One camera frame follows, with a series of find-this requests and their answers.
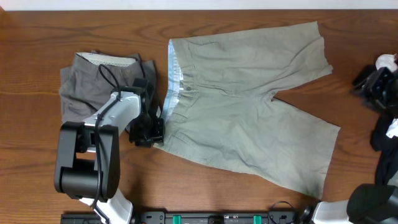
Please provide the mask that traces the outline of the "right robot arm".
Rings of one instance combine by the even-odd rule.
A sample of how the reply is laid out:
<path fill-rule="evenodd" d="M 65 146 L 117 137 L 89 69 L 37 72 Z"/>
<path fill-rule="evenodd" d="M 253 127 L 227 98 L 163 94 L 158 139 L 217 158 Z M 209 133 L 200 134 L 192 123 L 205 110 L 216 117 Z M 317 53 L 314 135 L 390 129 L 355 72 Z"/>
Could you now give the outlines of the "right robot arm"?
<path fill-rule="evenodd" d="M 397 223 L 397 64 L 369 65 L 353 93 L 380 116 L 371 146 L 381 153 L 373 184 L 361 184 L 345 201 L 308 206 L 299 223 Z"/>

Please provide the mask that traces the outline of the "light khaki green pants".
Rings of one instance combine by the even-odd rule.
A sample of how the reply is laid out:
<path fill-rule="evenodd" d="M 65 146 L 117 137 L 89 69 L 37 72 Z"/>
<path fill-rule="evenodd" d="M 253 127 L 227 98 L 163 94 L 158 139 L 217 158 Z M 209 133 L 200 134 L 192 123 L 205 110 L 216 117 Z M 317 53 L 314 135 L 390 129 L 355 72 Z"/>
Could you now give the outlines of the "light khaki green pants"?
<path fill-rule="evenodd" d="M 316 22 L 169 41 L 159 148 L 321 198 L 339 127 L 275 98 L 329 75 Z"/>

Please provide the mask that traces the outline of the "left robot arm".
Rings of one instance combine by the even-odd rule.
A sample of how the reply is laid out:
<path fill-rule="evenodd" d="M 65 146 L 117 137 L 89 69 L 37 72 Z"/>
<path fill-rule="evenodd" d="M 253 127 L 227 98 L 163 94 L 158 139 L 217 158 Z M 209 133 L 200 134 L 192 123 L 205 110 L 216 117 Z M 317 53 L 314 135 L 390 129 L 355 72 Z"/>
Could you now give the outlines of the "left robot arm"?
<path fill-rule="evenodd" d="M 93 213 L 64 214 L 61 223 L 137 223 L 133 204 L 119 189 L 119 137 L 151 147 L 164 140 L 164 120 L 155 103 L 155 88 L 137 78 L 132 86 L 116 85 L 98 112 L 60 128 L 55 189 L 89 205 Z"/>

